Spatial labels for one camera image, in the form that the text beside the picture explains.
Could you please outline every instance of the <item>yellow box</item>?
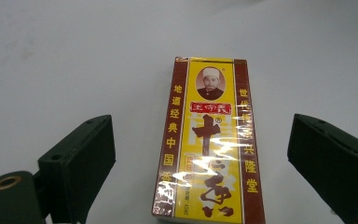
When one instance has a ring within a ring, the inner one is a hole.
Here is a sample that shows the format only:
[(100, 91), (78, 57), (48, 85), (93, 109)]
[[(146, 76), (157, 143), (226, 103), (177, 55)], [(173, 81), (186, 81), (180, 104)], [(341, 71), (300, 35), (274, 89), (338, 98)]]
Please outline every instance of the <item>yellow box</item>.
[(175, 59), (152, 215), (265, 223), (245, 60)]

